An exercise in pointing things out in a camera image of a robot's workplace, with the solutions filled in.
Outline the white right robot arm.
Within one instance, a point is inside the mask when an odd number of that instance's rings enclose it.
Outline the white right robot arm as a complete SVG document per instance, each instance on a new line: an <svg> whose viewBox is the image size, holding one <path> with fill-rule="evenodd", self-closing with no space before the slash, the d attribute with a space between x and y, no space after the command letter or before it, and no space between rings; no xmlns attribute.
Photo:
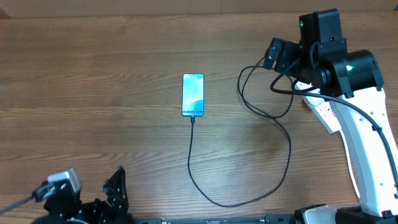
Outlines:
<svg viewBox="0 0 398 224"><path fill-rule="evenodd" d="M264 68L315 88L330 103L351 154L359 203L313 205L295 212L296 223L396 223L397 146L386 112L384 80L368 50L349 52L337 9L299 18L301 39L274 38Z"/></svg>

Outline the Samsung Galaxy smartphone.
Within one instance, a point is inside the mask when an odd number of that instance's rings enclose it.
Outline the Samsung Galaxy smartphone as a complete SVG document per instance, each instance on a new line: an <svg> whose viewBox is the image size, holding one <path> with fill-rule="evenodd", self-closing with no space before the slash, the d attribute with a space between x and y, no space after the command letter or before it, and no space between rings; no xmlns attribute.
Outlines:
<svg viewBox="0 0 398 224"><path fill-rule="evenodd" d="M182 78L182 116L205 114L205 77L202 73L186 73Z"/></svg>

